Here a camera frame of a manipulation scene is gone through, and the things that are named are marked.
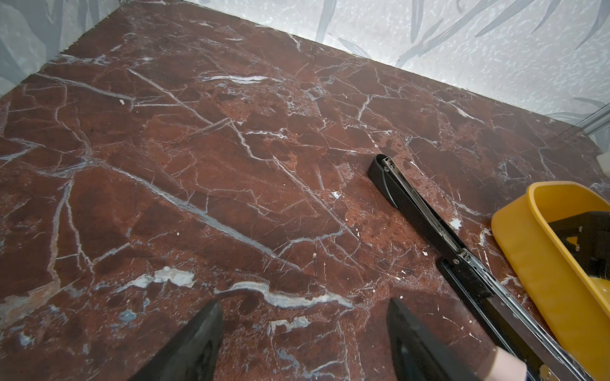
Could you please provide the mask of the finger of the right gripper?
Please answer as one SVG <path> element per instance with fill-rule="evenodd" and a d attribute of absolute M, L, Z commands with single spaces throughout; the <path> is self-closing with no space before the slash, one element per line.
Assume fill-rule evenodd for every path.
<path fill-rule="evenodd" d="M 609 212 L 589 211 L 549 226 L 588 276 L 609 280 Z"/>

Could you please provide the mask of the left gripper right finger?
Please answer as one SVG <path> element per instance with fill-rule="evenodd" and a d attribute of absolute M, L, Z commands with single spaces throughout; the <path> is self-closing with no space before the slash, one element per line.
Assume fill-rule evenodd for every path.
<path fill-rule="evenodd" d="M 386 324 L 398 380 L 475 380 L 477 377 L 398 298 Z"/>

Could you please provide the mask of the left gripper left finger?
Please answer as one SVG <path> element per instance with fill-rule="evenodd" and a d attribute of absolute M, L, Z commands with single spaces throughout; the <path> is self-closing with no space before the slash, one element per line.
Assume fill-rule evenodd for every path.
<path fill-rule="evenodd" d="M 211 300 L 131 379 L 214 379 L 222 331 L 222 309 Z"/>

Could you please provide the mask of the yellow plastic tray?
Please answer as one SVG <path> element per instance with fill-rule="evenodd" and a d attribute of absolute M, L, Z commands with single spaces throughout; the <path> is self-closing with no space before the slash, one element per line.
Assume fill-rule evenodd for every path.
<path fill-rule="evenodd" d="M 538 182 L 492 217 L 492 234 L 559 344 L 595 380 L 609 378 L 609 283 L 595 281 L 551 223 L 608 202 L 570 181 Z"/>

